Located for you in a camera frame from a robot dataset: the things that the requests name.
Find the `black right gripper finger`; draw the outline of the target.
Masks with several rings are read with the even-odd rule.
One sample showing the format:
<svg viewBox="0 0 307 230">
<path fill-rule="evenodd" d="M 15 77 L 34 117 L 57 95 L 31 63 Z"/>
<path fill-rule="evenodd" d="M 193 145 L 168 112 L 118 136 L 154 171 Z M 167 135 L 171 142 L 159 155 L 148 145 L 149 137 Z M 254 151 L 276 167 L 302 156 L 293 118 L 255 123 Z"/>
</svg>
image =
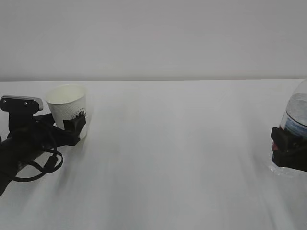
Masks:
<svg viewBox="0 0 307 230">
<path fill-rule="evenodd" d="M 271 130 L 272 162 L 280 168 L 307 171 L 307 139 L 279 127 Z"/>
</svg>

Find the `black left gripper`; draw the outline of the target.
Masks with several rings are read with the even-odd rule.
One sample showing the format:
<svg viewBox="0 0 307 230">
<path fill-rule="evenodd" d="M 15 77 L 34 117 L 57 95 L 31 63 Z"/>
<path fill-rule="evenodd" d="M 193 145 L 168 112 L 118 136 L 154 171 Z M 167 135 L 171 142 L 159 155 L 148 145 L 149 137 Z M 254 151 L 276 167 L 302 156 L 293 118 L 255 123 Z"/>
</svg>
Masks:
<svg viewBox="0 0 307 230">
<path fill-rule="evenodd" d="M 44 152 L 62 158 L 58 148 L 75 146 L 80 140 L 85 116 L 64 120 L 64 129 L 54 126 L 51 113 L 44 115 L 9 115 L 7 158 L 37 158 Z"/>
</svg>

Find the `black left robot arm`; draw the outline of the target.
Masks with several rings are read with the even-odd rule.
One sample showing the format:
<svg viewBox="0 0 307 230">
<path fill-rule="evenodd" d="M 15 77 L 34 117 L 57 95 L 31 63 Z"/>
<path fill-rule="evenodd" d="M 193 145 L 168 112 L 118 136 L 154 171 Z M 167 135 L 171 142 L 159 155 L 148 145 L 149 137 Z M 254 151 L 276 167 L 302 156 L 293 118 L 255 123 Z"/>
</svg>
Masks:
<svg viewBox="0 0 307 230">
<path fill-rule="evenodd" d="M 10 121 L 7 139 L 0 143 L 0 192 L 11 182 L 32 182 L 57 171 L 64 162 L 59 148 L 75 146 L 86 124 L 86 117 L 64 121 L 64 129 L 55 126 L 52 114 L 31 116 L 17 127 Z"/>
</svg>

